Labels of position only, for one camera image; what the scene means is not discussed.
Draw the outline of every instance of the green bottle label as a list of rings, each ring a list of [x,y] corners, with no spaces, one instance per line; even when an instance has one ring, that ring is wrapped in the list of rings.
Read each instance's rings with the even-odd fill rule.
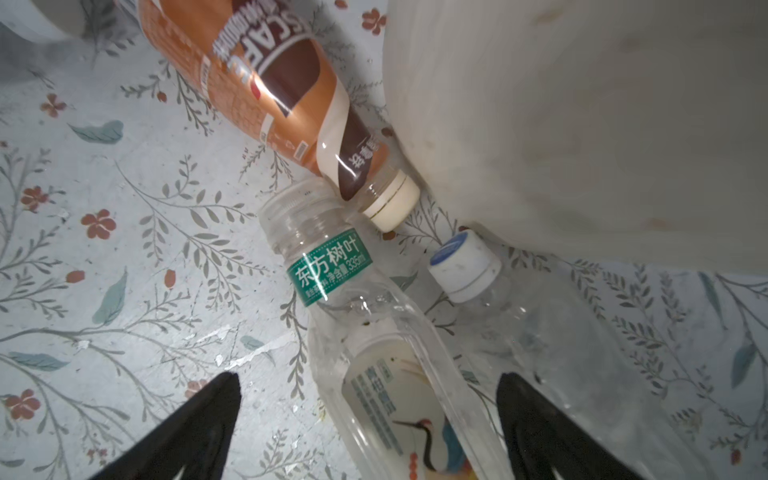
[[[342,283],[373,263],[354,228],[336,235],[290,266],[290,276],[305,306],[328,298]]]

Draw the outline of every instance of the brown bottle label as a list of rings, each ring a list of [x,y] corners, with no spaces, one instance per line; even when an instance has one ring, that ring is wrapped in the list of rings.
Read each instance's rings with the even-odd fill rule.
[[[328,177],[349,200],[389,150],[280,0],[139,0],[150,43],[241,130]]]

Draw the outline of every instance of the white container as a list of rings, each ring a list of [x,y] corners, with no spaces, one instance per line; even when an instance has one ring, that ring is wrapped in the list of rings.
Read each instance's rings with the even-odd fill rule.
[[[768,4],[391,0],[387,110],[437,201],[564,256],[768,272]]]
[[[69,40],[85,30],[78,0],[0,0],[0,22],[34,43]]]

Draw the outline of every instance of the white bottle cap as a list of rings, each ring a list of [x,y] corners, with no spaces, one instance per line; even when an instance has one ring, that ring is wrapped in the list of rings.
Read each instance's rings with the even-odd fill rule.
[[[376,228],[382,232],[389,232],[410,215],[419,201],[420,194],[421,191],[416,182],[402,170],[398,170],[395,179],[362,213],[371,219]]]
[[[429,259],[429,272],[453,303],[475,298],[501,271],[502,261],[472,230],[455,235]]]

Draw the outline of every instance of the table surface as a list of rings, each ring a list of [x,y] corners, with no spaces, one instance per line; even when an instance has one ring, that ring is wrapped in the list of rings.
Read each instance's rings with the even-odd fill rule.
[[[293,4],[391,140],[386,1]],[[95,33],[39,48],[0,31],[0,478],[87,477],[229,367],[243,402],[225,478],[358,478],[307,369],[306,311],[254,218],[309,174],[140,35]],[[425,260],[459,226],[426,194],[396,233],[359,222],[449,347],[454,313]],[[583,294],[721,478],[768,477],[768,280],[498,251]]]

